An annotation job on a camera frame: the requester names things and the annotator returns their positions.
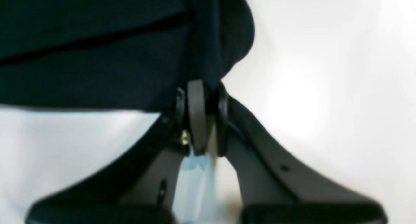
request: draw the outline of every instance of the screw hole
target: screw hole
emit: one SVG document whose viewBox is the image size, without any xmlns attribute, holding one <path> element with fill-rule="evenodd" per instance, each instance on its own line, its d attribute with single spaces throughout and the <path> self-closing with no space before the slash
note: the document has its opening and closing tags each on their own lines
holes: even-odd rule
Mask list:
<svg viewBox="0 0 416 224">
<path fill-rule="evenodd" d="M 160 183 L 159 191 L 157 193 L 157 204 L 163 203 L 166 197 L 166 192 L 167 192 L 167 183 L 166 183 L 166 180 L 163 180 Z"/>
<path fill-rule="evenodd" d="M 280 167 L 280 169 L 283 170 L 283 171 L 286 171 L 286 172 L 288 172 L 290 170 L 289 167 L 288 166 L 285 166 L 285 165 L 282 165 Z"/>
<path fill-rule="evenodd" d="M 163 117 L 162 122 L 167 124 L 169 122 L 169 117 L 167 116 Z"/>
</svg>

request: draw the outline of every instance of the white background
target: white background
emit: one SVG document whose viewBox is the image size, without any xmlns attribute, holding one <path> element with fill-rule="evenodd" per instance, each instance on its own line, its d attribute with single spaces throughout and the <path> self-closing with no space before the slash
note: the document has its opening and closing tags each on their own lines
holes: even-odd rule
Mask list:
<svg viewBox="0 0 416 224">
<path fill-rule="evenodd" d="M 304 163 L 378 200 L 389 223 L 416 223 L 416 0 L 248 2 L 256 37 L 223 80 L 230 94 Z M 110 163 L 156 118 L 1 108 L 0 223 L 23 223 L 34 200 Z M 181 222 L 228 222 L 241 205 L 224 159 L 185 160 L 177 194 Z"/>
</svg>

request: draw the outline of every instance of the dark green fabric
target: dark green fabric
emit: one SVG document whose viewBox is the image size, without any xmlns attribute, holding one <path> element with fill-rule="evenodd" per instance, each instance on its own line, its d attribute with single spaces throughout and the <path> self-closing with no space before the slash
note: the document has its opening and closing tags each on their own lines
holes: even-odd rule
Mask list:
<svg viewBox="0 0 416 224">
<path fill-rule="evenodd" d="M 0 0 L 0 103 L 161 111 L 253 39 L 245 0 Z"/>
</svg>

